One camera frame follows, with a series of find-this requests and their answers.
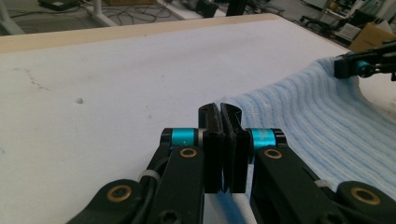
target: electronic equipment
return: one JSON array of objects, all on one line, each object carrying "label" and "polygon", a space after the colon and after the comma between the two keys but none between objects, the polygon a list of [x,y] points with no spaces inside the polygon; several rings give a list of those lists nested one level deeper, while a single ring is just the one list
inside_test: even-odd
[{"label": "electronic equipment", "polygon": [[79,5],[78,0],[38,0],[41,7],[46,7],[55,11],[65,11]]}]

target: white table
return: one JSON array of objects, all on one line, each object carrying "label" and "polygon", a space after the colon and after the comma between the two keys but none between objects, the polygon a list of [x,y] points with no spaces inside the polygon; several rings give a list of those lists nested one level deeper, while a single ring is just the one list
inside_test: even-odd
[{"label": "white table", "polygon": [[[163,128],[197,127],[201,105],[346,52],[274,15],[5,36],[0,50],[0,223],[21,224],[65,223],[137,179]],[[205,223],[224,222],[214,211]]]}]

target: fold in fabric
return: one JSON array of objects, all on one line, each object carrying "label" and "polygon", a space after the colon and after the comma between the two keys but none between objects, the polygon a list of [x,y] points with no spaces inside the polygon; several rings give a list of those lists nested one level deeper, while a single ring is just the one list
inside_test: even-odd
[{"label": "fold in fabric", "polygon": [[[282,129],[334,190],[355,180],[396,199],[396,121],[363,97],[357,77],[334,78],[333,62],[317,60],[276,84],[217,103],[240,107],[244,128]],[[248,197],[252,174],[249,167]]]}]

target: blue cloth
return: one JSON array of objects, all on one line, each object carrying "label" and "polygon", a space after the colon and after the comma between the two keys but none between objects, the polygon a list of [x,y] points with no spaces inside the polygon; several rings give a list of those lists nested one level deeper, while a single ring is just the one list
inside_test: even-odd
[{"label": "blue cloth", "polygon": [[[290,147],[334,190],[356,180],[396,199],[396,121],[362,96],[357,77],[334,78],[333,62],[317,60],[276,84],[218,103],[240,107],[245,128],[282,129]],[[247,196],[251,178],[250,167]]]}]

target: robotic arm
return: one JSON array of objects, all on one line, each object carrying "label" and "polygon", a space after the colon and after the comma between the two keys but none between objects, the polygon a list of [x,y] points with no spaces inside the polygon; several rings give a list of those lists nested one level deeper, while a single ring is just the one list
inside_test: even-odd
[{"label": "robotic arm", "polygon": [[163,130],[138,182],[108,183],[68,223],[202,223],[204,194],[245,192],[250,163],[258,223],[396,223],[393,199],[355,181],[333,192],[281,130],[244,130],[233,105],[204,105],[198,115],[198,128]]}]

